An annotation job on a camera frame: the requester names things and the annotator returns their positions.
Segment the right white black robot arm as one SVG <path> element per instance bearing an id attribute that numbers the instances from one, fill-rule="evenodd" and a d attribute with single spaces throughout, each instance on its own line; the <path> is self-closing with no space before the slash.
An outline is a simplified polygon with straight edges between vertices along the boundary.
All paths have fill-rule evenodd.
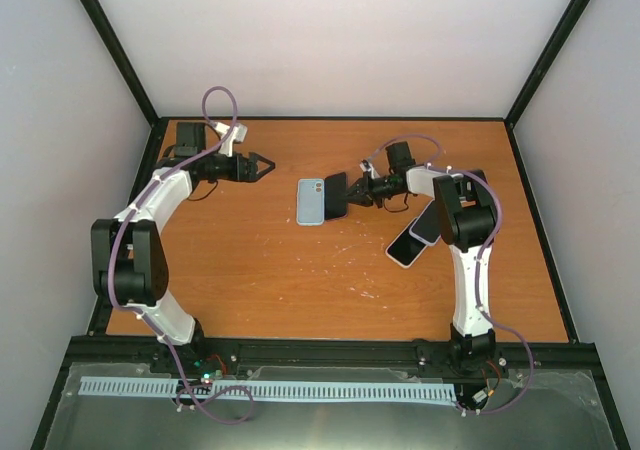
<path id="1" fill-rule="evenodd" d="M 449 247 L 455 285 L 455 308 L 449 361 L 458 373 L 469 373 L 495 354 L 496 335 L 489 306 L 489 260 L 503 212 L 481 170 L 459 170 L 428 160 L 419 164 L 406 141 L 392 139 L 387 153 L 389 174 L 380 175 L 373 158 L 360 162 L 362 176 L 346 191 L 346 201 L 381 208 L 399 194 L 426 195 L 437 210 L 441 240 Z"/>

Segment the light blue phone case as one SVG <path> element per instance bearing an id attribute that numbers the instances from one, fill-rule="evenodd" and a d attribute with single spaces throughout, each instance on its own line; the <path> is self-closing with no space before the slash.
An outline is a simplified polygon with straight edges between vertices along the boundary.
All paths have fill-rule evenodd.
<path id="1" fill-rule="evenodd" d="M 300 226 L 319 226 L 324 223 L 324 180 L 300 179 L 297 183 L 296 222 Z"/>

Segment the purple phone black screen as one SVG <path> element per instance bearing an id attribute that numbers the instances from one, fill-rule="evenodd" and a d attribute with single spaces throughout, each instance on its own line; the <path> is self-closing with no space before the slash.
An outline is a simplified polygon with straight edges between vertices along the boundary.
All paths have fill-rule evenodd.
<path id="1" fill-rule="evenodd" d="M 339 172 L 324 179 L 324 220 L 331 221 L 347 216 L 348 202 L 346 192 L 348 188 L 347 174 Z"/>

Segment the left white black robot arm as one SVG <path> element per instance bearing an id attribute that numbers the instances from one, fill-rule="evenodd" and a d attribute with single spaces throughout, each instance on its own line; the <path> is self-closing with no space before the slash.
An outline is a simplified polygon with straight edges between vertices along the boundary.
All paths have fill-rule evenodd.
<path id="1" fill-rule="evenodd" d="M 208 348 L 200 322 L 169 290 L 161 233 L 199 183 L 254 183 L 274 170 L 274 162 L 259 154 L 235 151 L 246 134 L 241 123 L 178 123 L 175 144 L 155 164 L 140 193 L 116 216 L 91 227 L 96 293 L 143 321 L 160 343 L 173 346 L 174 362 L 190 373 L 206 365 Z"/>

